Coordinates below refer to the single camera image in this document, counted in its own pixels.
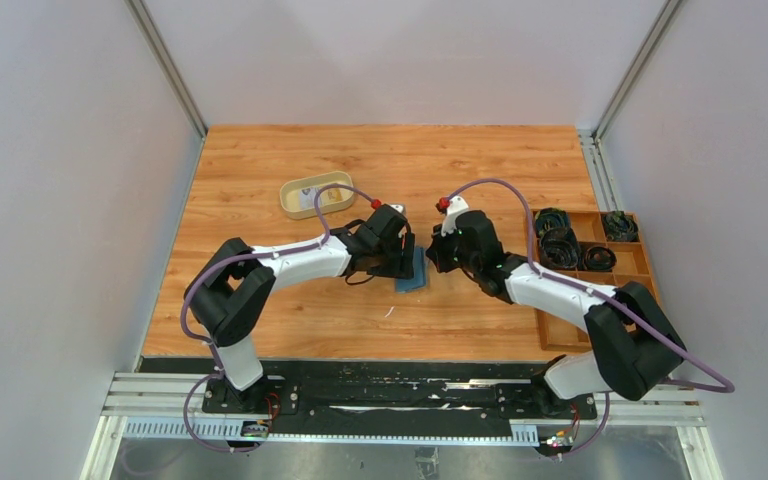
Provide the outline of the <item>blue card holder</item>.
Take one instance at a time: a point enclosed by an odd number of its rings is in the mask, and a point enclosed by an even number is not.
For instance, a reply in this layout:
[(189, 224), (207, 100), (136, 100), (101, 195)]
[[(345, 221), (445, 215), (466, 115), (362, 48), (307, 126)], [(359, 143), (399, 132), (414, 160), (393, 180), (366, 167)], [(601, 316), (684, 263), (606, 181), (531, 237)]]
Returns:
[(428, 282), (427, 266), (424, 259), (418, 259), (413, 264), (413, 276), (395, 281), (396, 293), (410, 293), (426, 287)]

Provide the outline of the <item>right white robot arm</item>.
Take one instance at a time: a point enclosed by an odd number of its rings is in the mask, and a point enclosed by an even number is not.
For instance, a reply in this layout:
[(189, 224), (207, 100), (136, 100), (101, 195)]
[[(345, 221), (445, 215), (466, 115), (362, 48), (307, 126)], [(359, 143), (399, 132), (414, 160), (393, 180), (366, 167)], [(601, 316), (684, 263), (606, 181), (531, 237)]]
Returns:
[(650, 290), (595, 284), (506, 251), (481, 210), (447, 216), (426, 255), (440, 273), (462, 271), (483, 293), (548, 313), (587, 332), (589, 351), (561, 355), (531, 379), (531, 403), (556, 417), (571, 399), (614, 392), (637, 401), (683, 363), (684, 344)]

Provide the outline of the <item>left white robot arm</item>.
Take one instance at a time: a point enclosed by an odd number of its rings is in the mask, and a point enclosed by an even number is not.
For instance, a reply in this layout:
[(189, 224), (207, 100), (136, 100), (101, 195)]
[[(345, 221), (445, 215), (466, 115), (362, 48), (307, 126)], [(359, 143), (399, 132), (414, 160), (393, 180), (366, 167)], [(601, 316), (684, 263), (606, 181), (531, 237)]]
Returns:
[(252, 246), (225, 241), (186, 288), (180, 315), (184, 333), (205, 343), (215, 378), (243, 413), (266, 400), (264, 376), (252, 333), (270, 296), (285, 288), (326, 278), (407, 280), (414, 276), (416, 237), (399, 205), (383, 204), (307, 241)]

